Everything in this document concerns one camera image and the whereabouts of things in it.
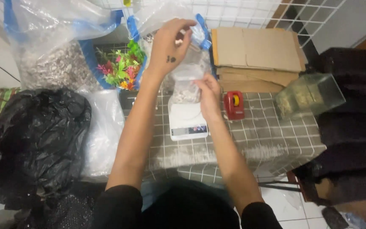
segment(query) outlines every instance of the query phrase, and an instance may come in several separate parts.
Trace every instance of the black cloth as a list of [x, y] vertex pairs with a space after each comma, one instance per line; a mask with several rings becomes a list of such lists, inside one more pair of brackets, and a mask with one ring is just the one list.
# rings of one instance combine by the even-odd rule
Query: black cloth
[[[171, 187], [141, 212], [138, 189], [119, 185], [105, 191], [93, 213], [94, 229], [114, 228], [239, 228], [238, 215], [208, 191]], [[243, 229], [281, 229], [270, 206], [251, 203], [242, 212]]]

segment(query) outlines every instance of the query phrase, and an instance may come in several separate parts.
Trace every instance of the black plastic bag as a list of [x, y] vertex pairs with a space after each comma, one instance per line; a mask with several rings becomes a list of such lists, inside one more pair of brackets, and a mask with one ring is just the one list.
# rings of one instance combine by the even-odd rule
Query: black plastic bag
[[34, 207], [29, 216], [17, 223], [17, 229], [90, 229], [97, 198], [105, 183], [75, 182], [66, 195], [47, 198]]
[[14, 95], [0, 114], [0, 201], [30, 209], [79, 178], [91, 107], [68, 89]]

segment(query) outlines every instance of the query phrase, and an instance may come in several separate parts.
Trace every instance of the person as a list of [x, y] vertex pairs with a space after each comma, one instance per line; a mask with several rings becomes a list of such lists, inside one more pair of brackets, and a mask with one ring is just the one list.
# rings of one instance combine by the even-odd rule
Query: person
[[[220, 86], [210, 74], [194, 83], [201, 89], [201, 112], [213, 139], [222, 179], [238, 214], [221, 195], [196, 181], [178, 179], [141, 211], [142, 176], [154, 131], [155, 106], [163, 78], [184, 59], [195, 21], [172, 19], [158, 30], [141, 87], [119, 139], [106, 191], [98, 198], [92, 228], [240, 228], [280, 229], [258, 183], [236, 149], [220, 110]], [[183, 42], [176, 45], [178, 34]]]

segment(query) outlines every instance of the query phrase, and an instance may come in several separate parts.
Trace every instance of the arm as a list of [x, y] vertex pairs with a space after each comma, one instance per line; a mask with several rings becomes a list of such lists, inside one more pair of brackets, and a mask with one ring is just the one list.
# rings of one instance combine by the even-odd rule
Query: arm
[[[141, 188], [153, 136], [157, 93], [165, 75], [184, 59], [192, 34], [189, 27], [194, 25], [195, 21], [175, 18], [156, 33], [150, 63], [144, 71], [140, 91], [122, 130], [106, 190], [117, 185]], [[181, 35], [181, 29], [185, 29], [186, 33], [182, 44], [176, 46], [176, 37]]]
[[241, 216], [248, 204], [263, 202], [258, 183], [244, 156], [238, 152], [221, 116], [220, 85], [209, 74], [196, 84], [201, 88], [201, 112], [211, 132], [222, 179]]

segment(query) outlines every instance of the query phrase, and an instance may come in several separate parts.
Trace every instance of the hand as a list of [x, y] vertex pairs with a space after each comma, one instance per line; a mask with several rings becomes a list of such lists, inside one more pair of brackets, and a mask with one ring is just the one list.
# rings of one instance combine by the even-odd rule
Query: hand
[[[161, 77], [161, 80], [175, 69], [184, 59], [190, 45], [190, 37], [193, 33], [190, 26], [195, 26], [193, 20], [174, 18], [166, 22], [158, 30], [153, 39], [152, 53], [148, 69]], [[180, 30], [186, 31], [183, 36]], [[182, 39], [183, 42], [178, 46], [176, 40]]]
[[214, 76], [208, 73], [204, 74], [202, 80], [194, 80], [194, 83], [201, 89], [201, 113], [206, 122], [211, 123], [216, 119], [221, 119], [220, 84]]

